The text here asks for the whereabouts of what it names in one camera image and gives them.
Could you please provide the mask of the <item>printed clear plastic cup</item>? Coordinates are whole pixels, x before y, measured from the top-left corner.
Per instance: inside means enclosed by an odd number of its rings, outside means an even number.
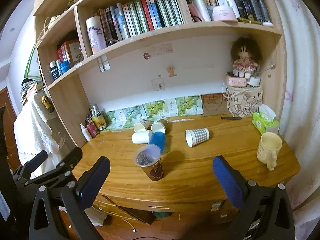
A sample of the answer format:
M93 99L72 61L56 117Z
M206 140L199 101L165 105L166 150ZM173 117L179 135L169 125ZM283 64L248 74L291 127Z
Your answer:
M133 155L133 162L140 167L152 181L163 178L161 161L162 151L157 145L146 145L139 148Z

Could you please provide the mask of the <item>plain white paper cup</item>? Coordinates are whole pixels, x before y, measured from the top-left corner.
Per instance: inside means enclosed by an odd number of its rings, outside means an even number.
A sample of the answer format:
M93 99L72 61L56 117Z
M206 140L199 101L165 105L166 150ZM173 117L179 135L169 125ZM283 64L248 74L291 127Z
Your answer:
M148 144L153 132L151 130L135 132L132 135L132 142L134 144Z

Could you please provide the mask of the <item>blue plastic cup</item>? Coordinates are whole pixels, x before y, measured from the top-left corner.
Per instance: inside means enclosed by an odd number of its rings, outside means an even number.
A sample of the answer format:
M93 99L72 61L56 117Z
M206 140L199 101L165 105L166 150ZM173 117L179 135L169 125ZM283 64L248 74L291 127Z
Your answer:
M161 149L162 154L164 153L165 149L165 142L166 142L166 136L163 132L155 132L152 134L149 145L156 145Z

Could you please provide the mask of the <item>brown sleeve paper cup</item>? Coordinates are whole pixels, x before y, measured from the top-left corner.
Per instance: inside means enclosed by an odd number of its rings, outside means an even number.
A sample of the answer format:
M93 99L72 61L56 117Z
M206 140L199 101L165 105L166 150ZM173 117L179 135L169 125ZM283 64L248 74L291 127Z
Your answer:
M168 125L167 118L160 118L151 125L151 130L153 133L161 132L165 134Z

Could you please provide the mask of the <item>checkered paper cup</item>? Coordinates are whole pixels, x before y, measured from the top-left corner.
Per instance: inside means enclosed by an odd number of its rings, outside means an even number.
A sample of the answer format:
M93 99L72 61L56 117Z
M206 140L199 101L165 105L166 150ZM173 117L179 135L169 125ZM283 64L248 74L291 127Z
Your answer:
M194 147L209 140L210 134L207 128L187 129L185 139L189 147Z

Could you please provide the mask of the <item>white lotion bottle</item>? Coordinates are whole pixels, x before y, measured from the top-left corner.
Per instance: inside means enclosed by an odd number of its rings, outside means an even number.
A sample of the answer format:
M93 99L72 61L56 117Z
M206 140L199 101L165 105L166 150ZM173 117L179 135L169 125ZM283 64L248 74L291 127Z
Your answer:
M81 131L82 131L82 134L84 135L85 139L87 140L87 142L91 141L92 140L92 136L91 134L89 133L88 129L86 128L86 126L84 124L80 124L80 128L81 128Z

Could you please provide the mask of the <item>red pen holder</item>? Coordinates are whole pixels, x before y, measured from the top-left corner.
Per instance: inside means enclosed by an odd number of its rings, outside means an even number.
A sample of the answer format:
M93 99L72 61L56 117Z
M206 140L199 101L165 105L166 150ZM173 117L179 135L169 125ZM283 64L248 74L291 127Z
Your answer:
M92 122L86 121L85 124L86 124L86 128L89 131L91 137L95 138L99 134L99 130L97 129L95 123L93 121Z

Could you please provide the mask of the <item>wooden desk drawer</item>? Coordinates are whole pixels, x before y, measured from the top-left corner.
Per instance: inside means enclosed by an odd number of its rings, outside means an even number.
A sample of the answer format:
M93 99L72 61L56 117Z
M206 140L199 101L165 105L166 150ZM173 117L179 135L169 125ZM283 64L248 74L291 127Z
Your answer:
M149 225L151 225L156 218L161 219L172 215L170 212L143 211L119 206L110 200L110 198L102 194L98 194L92 207L108 216L118 217L127 222L140 221Z

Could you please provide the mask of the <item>grape print poster strip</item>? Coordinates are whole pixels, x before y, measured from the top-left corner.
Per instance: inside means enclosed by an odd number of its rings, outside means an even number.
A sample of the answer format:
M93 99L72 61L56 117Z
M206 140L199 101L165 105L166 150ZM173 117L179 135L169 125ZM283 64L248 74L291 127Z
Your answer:
M153 101L133 107L103 112L107 123L104 131L131 129L140 120L154 122L157 118L202 114L203 106L200 95Z

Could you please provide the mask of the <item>cream ceramic mug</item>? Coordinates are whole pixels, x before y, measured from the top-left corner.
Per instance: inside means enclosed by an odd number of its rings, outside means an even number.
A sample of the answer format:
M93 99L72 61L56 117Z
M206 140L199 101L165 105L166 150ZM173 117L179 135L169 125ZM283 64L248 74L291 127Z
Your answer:
M275 133L265 132L261 135L257 149L257 159L266 164L269 171L273 171L276 167L278 153L282 145L281 137Z

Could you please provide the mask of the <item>dark blue bottle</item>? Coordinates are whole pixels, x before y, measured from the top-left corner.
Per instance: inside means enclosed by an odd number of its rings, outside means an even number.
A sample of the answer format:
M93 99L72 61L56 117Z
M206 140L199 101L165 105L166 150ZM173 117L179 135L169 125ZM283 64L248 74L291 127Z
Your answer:
M60 70L55 61L50 62L49 66L50 66L51 75L53 77L53 80L55 81L60 77Z

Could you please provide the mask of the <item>green tissue pack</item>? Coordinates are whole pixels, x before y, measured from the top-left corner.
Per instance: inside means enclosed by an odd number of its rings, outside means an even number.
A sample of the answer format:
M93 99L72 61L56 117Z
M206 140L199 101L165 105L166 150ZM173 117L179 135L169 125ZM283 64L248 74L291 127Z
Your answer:
M266 132L278 134L279 132L280 123L276 119L276 114L265 104L260 105L258 111L253 113L252 124L261 134Z

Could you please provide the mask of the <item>dark pen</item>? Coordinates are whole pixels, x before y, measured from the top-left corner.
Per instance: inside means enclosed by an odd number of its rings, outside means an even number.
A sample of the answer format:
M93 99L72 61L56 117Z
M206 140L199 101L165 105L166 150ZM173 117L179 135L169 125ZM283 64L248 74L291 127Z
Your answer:
M222 120L241 120L242 117L238 117L238 116L236 116L236 117L233 117L233 116L222 116L221 119Z

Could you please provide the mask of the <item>purple floral cylinder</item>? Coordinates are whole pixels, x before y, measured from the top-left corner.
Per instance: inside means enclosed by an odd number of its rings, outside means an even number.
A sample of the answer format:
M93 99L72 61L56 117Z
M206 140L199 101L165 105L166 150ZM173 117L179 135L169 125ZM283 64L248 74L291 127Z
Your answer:
M93 54L105 49L107 44L100 17L93 16L88 18L86 20L86 28Z

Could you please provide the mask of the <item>pink box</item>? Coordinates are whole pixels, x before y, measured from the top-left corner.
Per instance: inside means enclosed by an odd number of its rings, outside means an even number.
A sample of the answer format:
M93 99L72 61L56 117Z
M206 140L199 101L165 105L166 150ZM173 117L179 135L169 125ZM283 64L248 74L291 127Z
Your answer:
M233 74L228 73L226 75L225 82L227 85L230 87L239 87L239 88L244 88L247 86L247 79L244 77L236 77L233 76Z

